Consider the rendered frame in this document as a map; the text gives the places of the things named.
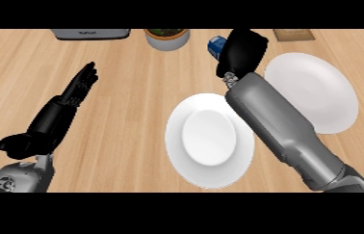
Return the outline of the white plant pot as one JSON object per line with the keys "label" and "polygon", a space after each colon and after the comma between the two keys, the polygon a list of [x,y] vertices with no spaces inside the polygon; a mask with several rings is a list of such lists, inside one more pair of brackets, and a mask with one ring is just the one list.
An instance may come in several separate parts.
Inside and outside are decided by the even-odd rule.
{"label": "white plant pot", "polygon": [[145,29],[143,31],[149,45],[160,51],[174,51],[189,41],[188,29]]}

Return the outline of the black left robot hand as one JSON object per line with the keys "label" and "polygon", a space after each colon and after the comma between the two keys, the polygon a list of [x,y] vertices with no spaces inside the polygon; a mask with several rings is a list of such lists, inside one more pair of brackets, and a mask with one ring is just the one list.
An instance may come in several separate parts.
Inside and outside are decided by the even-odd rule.
{"label": "black left robot hand", "polygon": [[84,65],[62,94],[56,95],[42,108],[27,131],[0,140],[0,150],[12,159],[21,160],[34,155],[48,155],[56,150],[80,104],[99,80],[95,66],[95,62]]}

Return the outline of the brown wooden block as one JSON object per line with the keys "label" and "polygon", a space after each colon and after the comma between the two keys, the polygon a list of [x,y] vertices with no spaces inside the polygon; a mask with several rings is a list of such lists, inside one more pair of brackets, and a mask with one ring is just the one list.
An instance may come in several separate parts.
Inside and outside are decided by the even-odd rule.
{"label": "brown wooden block", "polygon": [[279,41],[314,40],[314,35],[308,29],[274,29]]}

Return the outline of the flat white plate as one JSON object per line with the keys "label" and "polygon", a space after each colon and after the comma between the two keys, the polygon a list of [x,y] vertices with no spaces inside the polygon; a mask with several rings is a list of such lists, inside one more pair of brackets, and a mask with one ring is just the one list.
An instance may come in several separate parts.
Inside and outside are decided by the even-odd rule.
{"label": "flat white plate", "polygon": [[264,79],[310,120],[319,134],[338,134],[357,121],[358,97],[342,72],[319,57],[285,53],[269,63]]}

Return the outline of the white plate with deep centre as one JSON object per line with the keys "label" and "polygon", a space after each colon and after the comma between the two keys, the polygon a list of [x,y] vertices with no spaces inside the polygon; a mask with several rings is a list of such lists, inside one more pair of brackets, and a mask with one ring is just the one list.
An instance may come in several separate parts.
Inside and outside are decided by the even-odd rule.
{"label": "white plate with deep centre", "polygon": [[167,122],[165,148],[176,171],[195,186],[220,189],[242,178],[255,135],[221,95],[198,93],[182,101]]}

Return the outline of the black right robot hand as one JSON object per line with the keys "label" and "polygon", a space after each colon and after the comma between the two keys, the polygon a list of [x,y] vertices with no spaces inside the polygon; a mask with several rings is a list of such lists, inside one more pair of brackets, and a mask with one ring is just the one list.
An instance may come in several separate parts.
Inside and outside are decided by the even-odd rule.
{"label": "black right robot hand", "polygon": [[263,60],[269,39],[251,29],[233,29],[220,56],[217,75],[223,78],[232,72],[242,79],[254,72]]}

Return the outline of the grey appliance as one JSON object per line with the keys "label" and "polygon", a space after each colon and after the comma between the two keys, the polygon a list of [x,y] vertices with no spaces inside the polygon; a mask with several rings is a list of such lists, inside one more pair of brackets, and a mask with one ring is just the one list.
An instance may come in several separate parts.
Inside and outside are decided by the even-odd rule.
{"label": "grey appliance", "polygon": [[130,36],[130,29],[53,29],[61,40],[102,40],[124,39]]}

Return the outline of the blue can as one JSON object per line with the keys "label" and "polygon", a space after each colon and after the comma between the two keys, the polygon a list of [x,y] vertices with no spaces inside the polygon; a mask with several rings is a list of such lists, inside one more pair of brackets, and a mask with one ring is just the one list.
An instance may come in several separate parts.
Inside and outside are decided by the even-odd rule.
{"label": "blue can", "polygon": [[208,42],[208,51],[216,59],[220,58],[223,53],[223,47],[226,44],[226,38],[221,36],[214,36]]}

